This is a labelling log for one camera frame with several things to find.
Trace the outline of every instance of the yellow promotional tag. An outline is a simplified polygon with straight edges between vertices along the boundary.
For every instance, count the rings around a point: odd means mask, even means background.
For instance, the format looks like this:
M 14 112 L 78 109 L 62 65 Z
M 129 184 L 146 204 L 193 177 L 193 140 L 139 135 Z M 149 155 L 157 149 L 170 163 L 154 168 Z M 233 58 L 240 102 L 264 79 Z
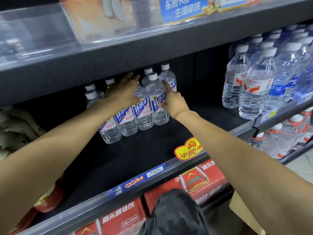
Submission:
M 179 160 L 185 161 L 197 156 L 202 150 L 203 147 L 198 140 L 192 137 L 185 142 L 185 145 L 177 147 L 174 153 Z

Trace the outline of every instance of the hand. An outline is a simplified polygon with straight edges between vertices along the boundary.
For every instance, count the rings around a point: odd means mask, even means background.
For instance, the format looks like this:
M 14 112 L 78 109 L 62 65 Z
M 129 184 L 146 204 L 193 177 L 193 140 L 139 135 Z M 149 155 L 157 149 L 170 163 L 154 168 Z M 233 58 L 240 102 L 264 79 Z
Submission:
M 142 100 L 134 97 L 140 75 L 134 76 L 132 72 L 126 74 L 119 82 L 109 85 L 105 92 L 105 98 L 114 101 L 120 110 L 140 103 Z
M 163 80 L 162 83 L 165 87 L 166 99 L 158 106 L 164 108 L 174 119 L 177 119 L 181 113 L 190 111 L 182 95 L 179 92 L 172 91 L 171 86 L 166 81 Z

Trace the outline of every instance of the camouflage shorts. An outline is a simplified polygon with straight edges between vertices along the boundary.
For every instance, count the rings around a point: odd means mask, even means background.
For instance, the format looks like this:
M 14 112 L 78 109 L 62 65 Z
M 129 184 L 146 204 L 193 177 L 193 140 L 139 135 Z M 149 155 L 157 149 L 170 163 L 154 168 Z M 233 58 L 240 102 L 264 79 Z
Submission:
M 194 199 L 181 189 L 162 194 L 140 235 L 208 235 L 205 217 Z

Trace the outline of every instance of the forearm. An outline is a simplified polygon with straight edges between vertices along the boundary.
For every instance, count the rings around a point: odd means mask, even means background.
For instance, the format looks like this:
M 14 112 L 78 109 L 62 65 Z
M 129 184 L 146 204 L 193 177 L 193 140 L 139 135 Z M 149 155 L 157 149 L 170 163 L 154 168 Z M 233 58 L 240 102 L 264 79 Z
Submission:
M 120 110 L 108 101 L 101 99 L 0 163 L 0 234 L 18 223 L 53 186 L 98 128 Z
M 313 189 L 306 181 L 194 112 L 184 112 L 177 120 L 198 139 L 269 234 L 282 234 L 284 228 L 276 226 L 281 221 L 287 224 L 284 234 L 292 232 L 295 220 L 300 217 L 302 223 L 309 225 L 304 218 L 311 218 L 313 214 L 303 205 L 312 208 Z M 294 217 L 303 212 L 306 214 Z

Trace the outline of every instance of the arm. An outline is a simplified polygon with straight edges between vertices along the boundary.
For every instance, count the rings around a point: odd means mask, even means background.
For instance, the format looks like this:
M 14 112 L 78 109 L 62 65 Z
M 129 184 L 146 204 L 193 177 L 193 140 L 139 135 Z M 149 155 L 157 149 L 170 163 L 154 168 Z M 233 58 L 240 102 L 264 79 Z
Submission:
M 166 89 L 161 103 L 216 162 L 268 234 L 313 234 L 313 185 L 266 153 L 189 110 L 179 92 Z
M 106 98 L 0 162 L 0 234 L 7 234 L 51 188 L 106 120 L 140 102 L 134 97 L 138 79 L 127 74 L 110 85 Z

